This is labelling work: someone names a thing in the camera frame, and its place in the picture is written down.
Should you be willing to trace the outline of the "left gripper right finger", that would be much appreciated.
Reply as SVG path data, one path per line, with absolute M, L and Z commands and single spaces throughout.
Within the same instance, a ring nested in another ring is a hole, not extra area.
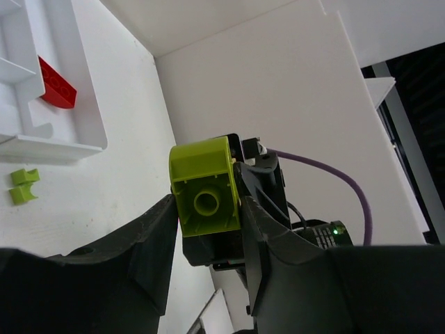
M 322 249 L 251 197 L 243 250 L 259 333 L 443 333 L 443 246 Z

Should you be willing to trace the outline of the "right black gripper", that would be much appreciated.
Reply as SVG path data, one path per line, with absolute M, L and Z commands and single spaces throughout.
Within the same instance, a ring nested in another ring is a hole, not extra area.
M 291 219 L 284 191 L 284 179 L 278 157 L 267 152 L 256 156 L 255 165 L 244 162 L 242 140 L 237 134 L 227 134 L 234 163 L 234 179 L 239 195 L 238 213 L 241 229 L 231 232 L 208 234 L 198 237 L 183 237 L 183 254 L 189 264 L 212 266 L 215 270 L 230 270 L 243 267 L 243 226 L 246 213 L 242 205 L 244 197 L 251 197 L 269 216 L 286 228 Z

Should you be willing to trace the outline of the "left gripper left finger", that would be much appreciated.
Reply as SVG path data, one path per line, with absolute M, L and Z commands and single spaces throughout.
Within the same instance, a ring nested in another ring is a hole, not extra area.
M 1 250 L 2 333 L 156 333 L 177 237 L 175 199 L 68 255 Z

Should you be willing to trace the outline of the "green square lego brick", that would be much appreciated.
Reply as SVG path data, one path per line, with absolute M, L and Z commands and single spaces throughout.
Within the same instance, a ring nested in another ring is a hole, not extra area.
M 227 136 L 171 148 L 170 183 L 183 237 L 241 229 L 235 161 Z

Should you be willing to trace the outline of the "red sloped lego brick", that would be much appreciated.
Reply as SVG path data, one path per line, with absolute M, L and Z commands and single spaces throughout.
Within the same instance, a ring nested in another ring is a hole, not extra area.
M 77 90 L 64 79 L 42 57 L 38 57 L 44 93 L 40 96 L 46 103 L 60 109 L 73 109 L 76 104 Z

